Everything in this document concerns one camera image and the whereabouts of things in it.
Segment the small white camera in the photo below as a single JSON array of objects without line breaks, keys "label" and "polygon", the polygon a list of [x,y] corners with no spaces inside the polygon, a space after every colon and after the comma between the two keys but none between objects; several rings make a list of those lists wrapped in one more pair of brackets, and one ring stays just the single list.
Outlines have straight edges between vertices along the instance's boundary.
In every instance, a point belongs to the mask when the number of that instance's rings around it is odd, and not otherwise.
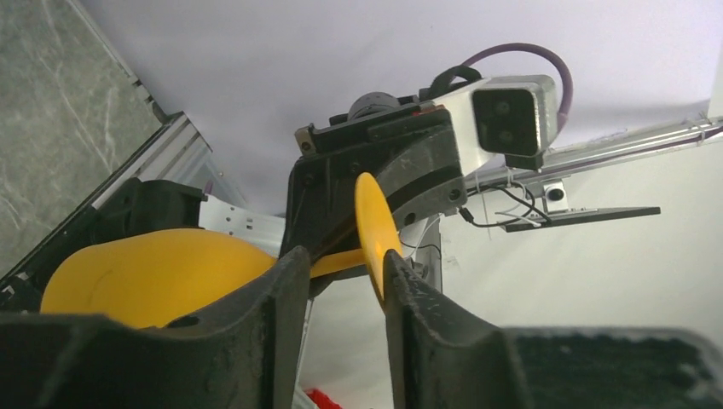
[{"label": "small white camera", "polygon": [[462,173],[493,158],[533,158],[558,135],[555,83],[547,75],[485,78],[432,100],[452,119]]}]

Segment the marble floor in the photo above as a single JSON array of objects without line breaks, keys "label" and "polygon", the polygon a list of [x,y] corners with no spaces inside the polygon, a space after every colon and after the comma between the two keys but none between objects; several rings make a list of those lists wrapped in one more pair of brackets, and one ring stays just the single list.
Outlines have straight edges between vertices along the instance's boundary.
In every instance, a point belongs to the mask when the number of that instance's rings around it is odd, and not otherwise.
[{"label": "marble floor", "polygon": [[73,1],[0,0],[0,276],[159,125]]}]

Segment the metal tube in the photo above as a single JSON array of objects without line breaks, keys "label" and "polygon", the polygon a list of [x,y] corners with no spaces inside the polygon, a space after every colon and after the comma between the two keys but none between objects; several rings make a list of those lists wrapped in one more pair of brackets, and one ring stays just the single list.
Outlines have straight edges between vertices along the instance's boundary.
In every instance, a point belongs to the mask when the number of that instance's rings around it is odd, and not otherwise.
[{"label": "metal tube", "polygon": [[545,165],[539,171],[508,170],[505,167],[480,170],[477,178],[474,174],[466,178],[466,185],[467,188],[474,188],[475,180],[484,185],[504,183],[509,171],[512,172],[515,181],[523,183],[559,179],[586,170],[720,141],[723,139],[721,131],[723,131],[723,117],[658,125],[633,133],[553,150],[545,156]]}]

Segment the yellow object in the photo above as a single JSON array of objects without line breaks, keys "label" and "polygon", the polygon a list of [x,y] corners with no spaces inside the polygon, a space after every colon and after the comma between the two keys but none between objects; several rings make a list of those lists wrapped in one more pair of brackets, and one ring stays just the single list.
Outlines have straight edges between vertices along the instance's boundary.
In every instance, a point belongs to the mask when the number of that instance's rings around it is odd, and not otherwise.
[{"label": "yellow object", "polygon": [[[105,314],[163,327],[264,274],[276,260],[244,240],[202,229],[162,230],[86,247],[55,271],[41,313]],[[362,265],[361,250],[322,258],[311,277]]]},{"label": "yellow object", "polygon": [[374,292],[379,304],[384,306],[384,256],[389,250],[402,254],[402,243],[384,192],[374,176],[362,173],[356,179],[354,205],[361,250]]}]

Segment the red cloth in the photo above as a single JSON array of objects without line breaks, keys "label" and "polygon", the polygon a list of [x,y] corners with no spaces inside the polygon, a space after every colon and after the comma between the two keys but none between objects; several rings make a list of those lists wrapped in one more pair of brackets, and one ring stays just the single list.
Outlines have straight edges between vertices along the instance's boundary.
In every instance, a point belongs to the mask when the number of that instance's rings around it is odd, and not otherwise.
[{"label": "red cloth", "polygon": [[319,407],[319,409],[342,409],[341,406],[334,403],[331,399],[329,399],[326,394],[321,392],[319,389],[312,389],[306,392],[306,395],[311,398],[311,400],[316,403],[316,405]]}]

